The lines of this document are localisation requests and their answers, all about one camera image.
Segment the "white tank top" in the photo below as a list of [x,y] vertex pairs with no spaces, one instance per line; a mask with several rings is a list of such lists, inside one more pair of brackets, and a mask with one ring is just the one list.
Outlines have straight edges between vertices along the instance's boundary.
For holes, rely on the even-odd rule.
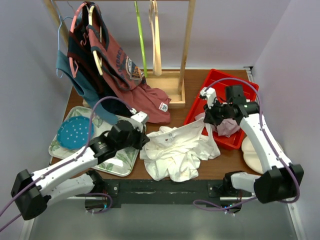
[[199,176],[201,161],[221,155],[212,127],[201,117],[181,127],[161,126],[149,133],[139,157],[151,178],[185,182]]

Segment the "green plastic hanger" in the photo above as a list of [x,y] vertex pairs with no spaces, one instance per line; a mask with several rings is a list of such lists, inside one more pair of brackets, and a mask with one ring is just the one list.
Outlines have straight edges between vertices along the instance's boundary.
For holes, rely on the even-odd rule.
[[136,14],[136,21],[137,21],[137,28],[138,28],[138,35],[139,35],[139,43],[140,43],[140,50],[141,50],[141,58],[143,64],[143,72],[145,77],[148,77],[148,70],[147,70],[147,59],[146,59],[146,51],[145,51],[145,44],[144,44],[144,34],[141,22],[141,16],[139,11],[139,5],[137,1],[134,1],[134,8]]

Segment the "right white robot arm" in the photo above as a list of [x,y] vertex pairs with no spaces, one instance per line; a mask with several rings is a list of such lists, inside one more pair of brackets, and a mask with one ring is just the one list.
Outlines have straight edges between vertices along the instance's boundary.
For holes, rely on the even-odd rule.
[[248,101],[242,85],[225,88],[226,101],[219,100],[212,87],[204,87],[200,98],[204,105],[204,122],[218,126],[233,119],[249,138],[262,167],[262,175],[243,171],[226,173],[223,192],[230,197],[240,190],[253,193],[260,203],[280,201],[292,203],[300,197],[303,167],[293,164],[272,136],[256,101]]

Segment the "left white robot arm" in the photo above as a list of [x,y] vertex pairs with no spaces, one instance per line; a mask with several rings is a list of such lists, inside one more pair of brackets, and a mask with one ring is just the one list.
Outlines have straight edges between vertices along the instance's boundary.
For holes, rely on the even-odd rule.
[[20,171],[15,177],[11,197],[22,218],[28,221],[65,198],[99,196],[104,184],[92,168],[113,159],[125,148],[141,150],[147,142],[144,123],[120,120],[110,130],[92,138],[88,146],[58,163],[32,173],[26,169]]

